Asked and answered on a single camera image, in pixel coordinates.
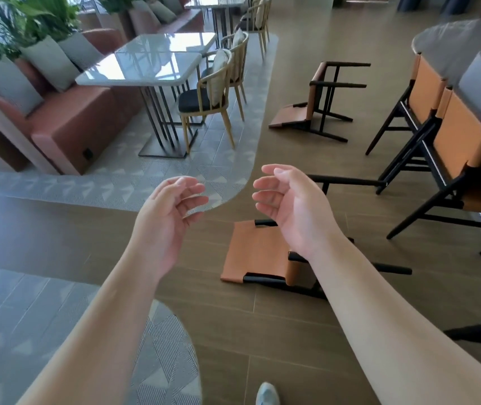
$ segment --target light wood armchair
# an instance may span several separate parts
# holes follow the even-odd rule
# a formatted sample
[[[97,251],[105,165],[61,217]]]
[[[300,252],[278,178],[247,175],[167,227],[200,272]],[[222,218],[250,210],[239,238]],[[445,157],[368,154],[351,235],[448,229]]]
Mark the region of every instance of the light wood armchair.
[[[240,117],[244,121],[244,111],[242,108],[242,102],[240,101],[239,88],[244,97],[244,102],[247,102],[246,94],[244,92],[243,81],[244,81],[244,67],[246,64],[246,52],[248,50],[248,38],[250,35],[246,31],[244,31],[243,33],[244,33],[244,40],[236,47],[233,47],[233,38],[235,36],[234,34],[223,37],[222,48],[228,49],[233,54],[229,87],[235,88],[235,94],[237,95],[237,102],[239,104]],[[216,54],[216,51],[210,51],[203,55],[203,57],[207,59],[207,69],[205,69],[201,74],[203,77],[207,76],[210,73],[209,57],[215,54]]]
[[[233,149],[235,148],[235,142],[231,135],[231,122],[229,120],[229,115],[227,114],[227,107],[229,106],[229,83],[227,80],[231,77],[233,54],[228,49],[223,49],[221,51],[224,51],[227,54],[227,64],[225,67],[202,78],[199,77],[198,68],[197,75],[200,79],[197,82],[196,89],[188,89],[181,93],[177,98],[177,110],[182,121],[186,151],[188,153],[190,153],[190,145],[188,144],[189,118],[192,116],[202,116],[204,120],[208,115],[218,112],[222,114],[223,123],[225,124],[225,129],[229,135],[231,146]],[[211,102],[215,100],[213,99],[212,88],[207,90],[207,86],[211,85],[212,82],[219,82],[220,79],[223,81],[223,88],[220,91],[222,99],[217,105],[213,106]]]
[[[252,0],[252,7],[248,8],[246,14],[244,14],[240,22],[237,24],[235,31],[240,28],[242,31],[256,32],[259,37],[259,47],[261,48],[261,57],[265,59],[265,53],[267,52],[267,37],[270,42],[270,33],[268,32],[268,15],[271,11],[272,0]],[[261,25],[257,26],[257,13],[262,8],[261,14],[263,18]]]

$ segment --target orange chair backrest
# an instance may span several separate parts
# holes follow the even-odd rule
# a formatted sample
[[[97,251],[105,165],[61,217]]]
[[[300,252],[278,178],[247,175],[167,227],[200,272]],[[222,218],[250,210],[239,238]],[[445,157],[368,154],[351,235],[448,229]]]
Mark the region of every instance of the orange chair backrest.
[[[415,84],[409,96],[409,107],[419,122],[424,123],[432,109],[439,107],[446,81],[420,54],[416,56],[411,79],[415,80]]]
[[[324,81],[325,80],[325,73],[327,72],[327,63],[322,62],[319,64],[319,68],[315,72],[315,75],[311,79],[312,81]],[[313,109],[315,105],[315,101],[319,101],[321,99],[323,88],[317,87],[315,85],[310,86],[310,94],[308,95],[308,105],[306,107],[306,120],[311,120],[313,116]]]
[[[466,104],[445,89],[437,116],[443,118],[433,147],[449,175],[458,177],[467,165],[481,164],[481,122]]]

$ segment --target gray tile floor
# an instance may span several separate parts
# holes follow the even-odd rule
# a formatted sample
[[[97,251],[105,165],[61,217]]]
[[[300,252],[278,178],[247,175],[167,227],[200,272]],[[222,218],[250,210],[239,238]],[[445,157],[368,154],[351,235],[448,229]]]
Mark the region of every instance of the gray tile floor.
[[[206,184],[205,194],[210,202],[201,210],[230,200],[242,190],[253,168],[277,43],[277,37],[271,34],[263,62],[257,35],[250,35],[244,80],[248,100],[243,104],[245,122],[240,118],[235,92],[230,90],[228,112],[237,145],[235,150],[231,148],[222,117],[218,114],[208,117],[206,124],[199,128],[192,152],[185,159],[139,157],[137,154],[144,143],[152,137],[149,119],[142,111],[84,176],[45,175],[34,167],[20,173],[0,172],[0,195],[139,211],[164,179],[189,175]],[[194,74],[190,85],[195,85],[196,80]],[[168,101],[174,112],[172,96]]]
[[[0,405],[17,402],[99,287],[0,270]],[[199,405],[196,353],[180,321],[152,304],[127,405]]]

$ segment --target person's left hand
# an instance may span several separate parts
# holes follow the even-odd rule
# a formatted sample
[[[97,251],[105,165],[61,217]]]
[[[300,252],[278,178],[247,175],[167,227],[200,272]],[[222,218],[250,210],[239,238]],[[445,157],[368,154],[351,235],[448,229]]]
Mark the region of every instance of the person's left hand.
[[[149,262],[156,281],[177,261],[186,229],[203,216],[202,211],[186,213],[208,203],[207,196],[195,196],[204,191],[195,177],[172,177],[160,183],[139,211],[128,248]]]

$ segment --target forearm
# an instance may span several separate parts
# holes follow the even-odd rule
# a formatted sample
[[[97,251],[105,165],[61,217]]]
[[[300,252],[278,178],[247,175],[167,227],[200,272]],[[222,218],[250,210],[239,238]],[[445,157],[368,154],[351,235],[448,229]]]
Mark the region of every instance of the forearm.
[[[310,263],[382,404],[481,404],[481,364],[408,304],[347,238],[329,239]]]
[[[130,246],[20,405],[122,404],[157,281]]]

